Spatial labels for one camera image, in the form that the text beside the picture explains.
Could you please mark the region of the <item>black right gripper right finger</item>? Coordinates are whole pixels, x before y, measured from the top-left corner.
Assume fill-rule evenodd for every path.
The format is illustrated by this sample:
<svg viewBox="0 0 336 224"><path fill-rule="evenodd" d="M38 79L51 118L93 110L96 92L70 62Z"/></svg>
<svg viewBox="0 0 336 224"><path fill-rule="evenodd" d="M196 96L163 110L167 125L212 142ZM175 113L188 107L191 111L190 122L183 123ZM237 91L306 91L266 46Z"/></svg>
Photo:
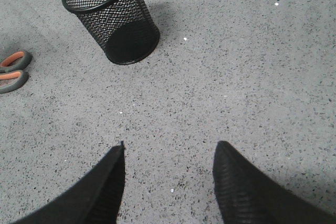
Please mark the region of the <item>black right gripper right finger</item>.
<svg viewBox="0 0 336 224"><path fill-rule="evenodd" d="M335 216L281 187L227 141L217 143L213 177L224 223L335 223Z"/></svg>

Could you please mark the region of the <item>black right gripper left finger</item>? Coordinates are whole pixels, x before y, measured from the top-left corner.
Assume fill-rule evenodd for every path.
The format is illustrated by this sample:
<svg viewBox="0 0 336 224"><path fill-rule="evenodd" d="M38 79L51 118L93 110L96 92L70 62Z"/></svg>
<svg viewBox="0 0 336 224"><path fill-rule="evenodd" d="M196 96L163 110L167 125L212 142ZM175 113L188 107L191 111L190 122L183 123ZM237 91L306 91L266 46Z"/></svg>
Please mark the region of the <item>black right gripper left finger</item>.
<svg viewBox="0 0 336 224"><path fill-rule="evenodd" d="M116 223L124 185L121 142L66 192L15 223Z"/></svg>

